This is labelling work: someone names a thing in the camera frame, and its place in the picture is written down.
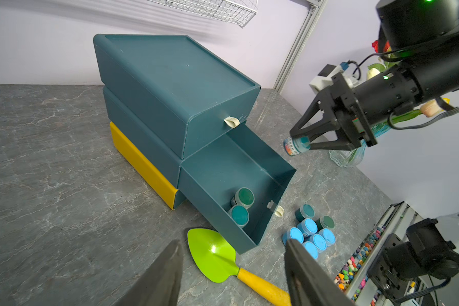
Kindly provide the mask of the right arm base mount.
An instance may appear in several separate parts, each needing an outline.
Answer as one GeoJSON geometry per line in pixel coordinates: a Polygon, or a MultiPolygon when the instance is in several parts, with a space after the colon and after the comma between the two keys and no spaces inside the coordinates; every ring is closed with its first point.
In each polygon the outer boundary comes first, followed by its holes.
{"type": "Polygon", "coordinates": [[[393,305],[401,305],[447,286],[459,273],[459,213],[426,218],[406,229],[407,242],[391,234],[367,276],[393,305]],[[422,276],[442,284],[407,294],[410,281],[422,276]]]}

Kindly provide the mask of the teal drawer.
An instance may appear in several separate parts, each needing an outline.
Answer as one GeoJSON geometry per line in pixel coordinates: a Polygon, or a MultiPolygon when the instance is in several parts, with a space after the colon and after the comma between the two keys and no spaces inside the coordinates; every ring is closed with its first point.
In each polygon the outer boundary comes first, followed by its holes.
{"type": "Polygon", "coordinates": [[[246,125],[214,140],[181,163],[181,192],[238,252],[262,240],[275,208],[296,170],[246,125]],[[230,216],[231,200],[246,187],[254,194],[249,222],[230,216]]]}

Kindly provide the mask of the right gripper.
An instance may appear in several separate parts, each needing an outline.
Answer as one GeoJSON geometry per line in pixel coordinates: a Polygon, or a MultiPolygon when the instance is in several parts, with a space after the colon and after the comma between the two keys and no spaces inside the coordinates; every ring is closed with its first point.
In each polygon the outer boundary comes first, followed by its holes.
{"type": "Polygon", "coordinates": [[[312,142],[311,150],[353,150],[366,143],[377,145],[372,128],[393,115],[411,111],[421,102],[417,66],[400,62],[390,69],[351,88],[341,73],[331,78],[329,91],[319,92],[298,122],[292,138],[316,140],[334,131],[337,139],[312,142]]]}

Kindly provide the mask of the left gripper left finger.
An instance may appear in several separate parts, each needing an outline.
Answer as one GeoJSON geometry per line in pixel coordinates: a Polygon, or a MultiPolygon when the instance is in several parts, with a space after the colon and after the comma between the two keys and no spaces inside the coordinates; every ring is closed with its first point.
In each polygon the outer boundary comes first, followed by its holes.
{"type": "Polygon", "coordinates": [[[177,305],[182,268],[182,245],[173,240],[116,305],[177,305]]]}

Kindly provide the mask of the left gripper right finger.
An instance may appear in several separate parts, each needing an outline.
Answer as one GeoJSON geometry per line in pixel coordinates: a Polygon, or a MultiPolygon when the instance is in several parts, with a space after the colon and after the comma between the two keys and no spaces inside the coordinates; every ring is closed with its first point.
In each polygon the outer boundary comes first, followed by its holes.
{"type": "Polygon", "coordinates": [[[284,262],[292,305],[354,305],[299,241],[286,242],[284,262]]]}

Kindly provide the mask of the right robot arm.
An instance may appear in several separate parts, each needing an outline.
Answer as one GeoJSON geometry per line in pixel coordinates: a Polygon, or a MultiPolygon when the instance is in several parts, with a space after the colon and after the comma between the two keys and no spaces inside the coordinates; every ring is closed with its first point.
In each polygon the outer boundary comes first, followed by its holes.
{"type": "Polygon", "coordinates": [[[440,121],[459,113],[443,96],[459,90],[459,1],[380,1],[377,56],[390,67],[361,82],[348,63],[327,65],[311,82],[316,97],[284,140],[288,154],[376,145],[374,126],[392,129],[429,101],[440,121]]]}

